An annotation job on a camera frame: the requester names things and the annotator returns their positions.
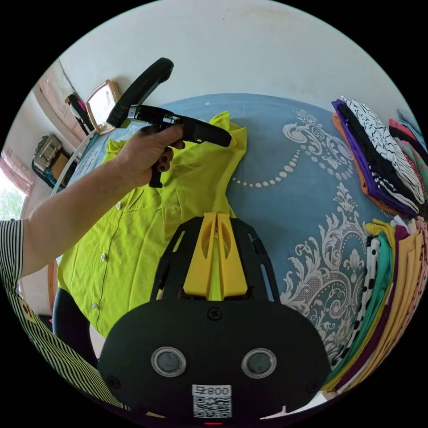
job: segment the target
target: label sticker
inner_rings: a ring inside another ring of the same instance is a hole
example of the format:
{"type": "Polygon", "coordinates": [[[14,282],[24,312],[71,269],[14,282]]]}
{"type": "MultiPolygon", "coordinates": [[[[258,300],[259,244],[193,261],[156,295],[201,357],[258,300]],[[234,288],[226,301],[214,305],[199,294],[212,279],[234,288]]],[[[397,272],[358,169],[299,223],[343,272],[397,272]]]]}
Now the label sticker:
{"type": "Polygon", "coordinates": [[[25,319],[36,324],[36,319],[33,315],[33,311],[30,309],[27,303],[24,302],[22,299],[19,299],[19,303],[21,305],[21,310],[25,319]]]}
{"type": "Polygon", "coordinates": [[[231,418],[231,385],[192,385],[195,418],[231,418]]]}

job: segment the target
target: camera lens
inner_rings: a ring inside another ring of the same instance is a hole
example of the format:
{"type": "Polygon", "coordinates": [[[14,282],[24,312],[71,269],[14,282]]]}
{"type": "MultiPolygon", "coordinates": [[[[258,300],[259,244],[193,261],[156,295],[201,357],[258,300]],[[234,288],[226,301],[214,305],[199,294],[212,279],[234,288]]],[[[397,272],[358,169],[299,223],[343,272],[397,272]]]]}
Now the camera lens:
{"type": "Polygon", "coordinates": [[[250,378],[265,378],[276,369],[276,357],[268,349],[254,349],[243,358],[241,369],[250,378]]]}
{"type": "Polygon", "coordinates": [[[176,377],[184,372],[186,359],[178,349],[163,346],[153,352],[152,367],[162,376],[176,377]]]}

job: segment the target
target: lime green blouse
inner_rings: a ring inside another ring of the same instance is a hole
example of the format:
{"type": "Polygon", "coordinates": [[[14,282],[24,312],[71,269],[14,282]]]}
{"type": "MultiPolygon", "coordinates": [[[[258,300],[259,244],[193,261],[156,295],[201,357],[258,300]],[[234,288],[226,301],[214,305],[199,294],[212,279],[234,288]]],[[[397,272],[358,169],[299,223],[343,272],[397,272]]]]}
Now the lime green blouse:
{"type": "MultiPolygon", "coordinates": [[[[126,312],[149,301],[159,259],[181,223],[205,212],[235,216],[226,188],[246,152],[247,131],[228,112],[210,123],[230,132],[228,148],[186,143],[174,150],[162,189],[131,191],[61,259],[58,286],[104,337],[126,312]]],[[[125,144],[110,140],[104,162],[125,144]]]]}

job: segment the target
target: gold mirror frame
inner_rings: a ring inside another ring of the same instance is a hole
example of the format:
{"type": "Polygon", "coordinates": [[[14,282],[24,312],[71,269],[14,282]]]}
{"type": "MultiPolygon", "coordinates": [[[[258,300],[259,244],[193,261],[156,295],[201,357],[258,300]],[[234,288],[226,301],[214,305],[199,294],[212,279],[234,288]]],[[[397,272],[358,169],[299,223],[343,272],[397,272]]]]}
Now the gold mirror frame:
{"type": "Polygon", "coordinates": [[[117,86],[117,83],[111,80],[106,80],[105,82],[103,82],[94,91],[92,91],[91,95],[89,95],[89,97],[87,98],[85,102],[86,110],[89,115],[89,119],[91,120],[92,125],[95,128],[95,131],[99,135],[108,134],[109,132],[115,130],[113,126],[109,125],[106,122],[97,123],[94,116],[94,112],[92,111],[92,108],[91,108],[91,100],[95,97],[95,95],[97,95],[102,90],[106,90],[106,92],[108,94],[111,94],[112,96],[112,100],[110,101],[110,104],[109,104],[109,107],[111,106],[110,111],[113,109],[114,105],[118,102],[120,98],[120,93],[119,93],[119,88],[117,86]]]}

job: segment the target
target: black and white patterned fabric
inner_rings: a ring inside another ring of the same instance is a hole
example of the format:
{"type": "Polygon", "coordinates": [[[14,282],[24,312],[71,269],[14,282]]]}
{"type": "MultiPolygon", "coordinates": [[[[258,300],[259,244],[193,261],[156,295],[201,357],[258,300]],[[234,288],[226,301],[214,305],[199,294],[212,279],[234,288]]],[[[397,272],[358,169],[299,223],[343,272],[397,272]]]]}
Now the black and white patterned fabric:
{"type": "Polygon", "coordinates": [[[403,184],[413,193],[415,199],[423,204],[424,193],[420,181],[388,129],[365,104],[354,99],[350,101],[344,96],[341,98],[363,126],[376,151],[391,162],[403,184]]]}
{"type": "Polygon", "coordinates": [[[332,367],[336,366],[348,354],[353,342],[355,341],[360,331],[361,323],[366,314],[368,305],[370,304],[371,296],[373,294],[373,287],[375,286],[376,272],[378,270],[378,261],[380,254],[380,241],[377,238],[369,236],[367,239],[367,264],[366,264],[366,277],[364,278],[364,287],[362,289],[362,297],[358,314],[354,322],[354,328],[351,330],[342,351],[332,361],[332,367]]]}
{"type": "Polygon", "coordinates": [[[385,178],[382,178],[379,174],[370,171],[371,175],[379,189],[381,189],[383,192],[389,193],[393,198],[395,198],[397,201],[400,201],[402,204],[409,206],[415,214],[419,213],[419,208],[411,201],[410,199],[403,196],[395,187],[393,184],[391,184],[388,180],[385,178]]]}

